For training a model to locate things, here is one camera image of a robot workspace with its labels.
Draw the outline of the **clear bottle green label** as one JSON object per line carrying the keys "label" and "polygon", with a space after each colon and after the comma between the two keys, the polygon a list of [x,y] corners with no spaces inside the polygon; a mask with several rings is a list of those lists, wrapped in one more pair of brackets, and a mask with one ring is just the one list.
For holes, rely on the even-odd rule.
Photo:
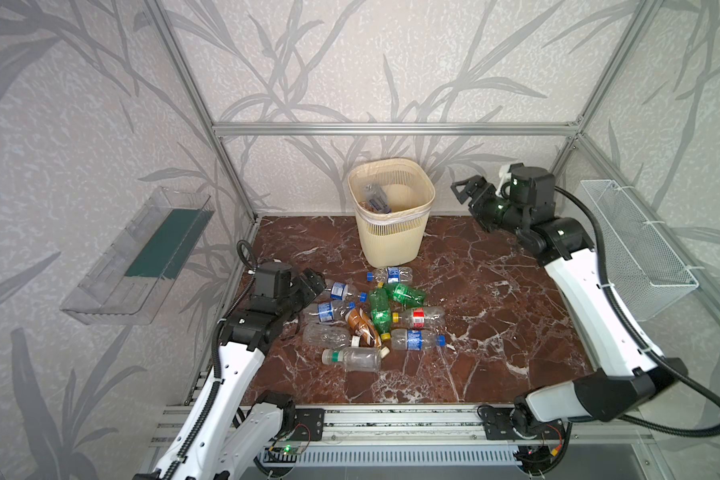
{"label": "clear bottle green label", "polygon": [[375,373],[381,370],[382,360],[390,353],[387,347],[347,347],[324,349],[321,360],[324,365],[341,365],[346,371]]}

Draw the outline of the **clear bottle blue cap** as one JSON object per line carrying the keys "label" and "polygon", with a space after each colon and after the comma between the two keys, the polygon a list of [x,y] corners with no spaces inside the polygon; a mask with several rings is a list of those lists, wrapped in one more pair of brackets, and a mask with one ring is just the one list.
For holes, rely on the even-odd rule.
{"label": "clear bottle blue cap", "polygon": [[366,185],[363,193],[369,211],[379,214],[389,214],[392,212],[387,195],[379,184],[371,183]]}

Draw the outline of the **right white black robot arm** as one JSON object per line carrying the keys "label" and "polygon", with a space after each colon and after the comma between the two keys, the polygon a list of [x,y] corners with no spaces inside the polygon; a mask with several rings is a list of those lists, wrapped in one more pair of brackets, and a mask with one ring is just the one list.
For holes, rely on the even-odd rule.
{"label": "right white black robot arm", "polygon": [[657,432],[690,438],[720,436],[720,421],[679,428],[631,416],[631,411],[680,382],[720,409],[720,396],[691,379],[683,361],[668,358],[623,305],[607,274],[605,238],[596,215],[556,185],[553,175],[521,175],[496,188],[481,176],[452,183],[486,231],[513,233],[553,279],[568,301],[597,360],[594,373],[518,396],[510,421],[532,438],[556,420],[623,420]]}

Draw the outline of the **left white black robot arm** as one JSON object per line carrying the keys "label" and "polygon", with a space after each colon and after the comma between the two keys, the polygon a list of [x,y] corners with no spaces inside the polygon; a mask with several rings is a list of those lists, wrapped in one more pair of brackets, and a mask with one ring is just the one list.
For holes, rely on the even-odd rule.
{"label": "left white black robot arm", "polygon": [[212,368],[167,451],[147,479],[237,479],[268,444],[300,428],[292,397],[265,392],[240,415],[243,397],[280,337],[326,287],[323,274],[255,257],[241,240],[237,253],[252,279],[211,336]]}

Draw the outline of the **large clear bottle white cap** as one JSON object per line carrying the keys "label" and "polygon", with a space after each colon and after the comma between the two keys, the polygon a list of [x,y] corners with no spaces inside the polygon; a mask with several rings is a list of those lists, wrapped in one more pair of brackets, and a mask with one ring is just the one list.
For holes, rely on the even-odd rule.
{"label": "large clear bottle white cap", "polygon": [[308,325],[304,330],[303,342],[312,347],[332,350],[360,346],[359,337],[348,328],[323,324]]}

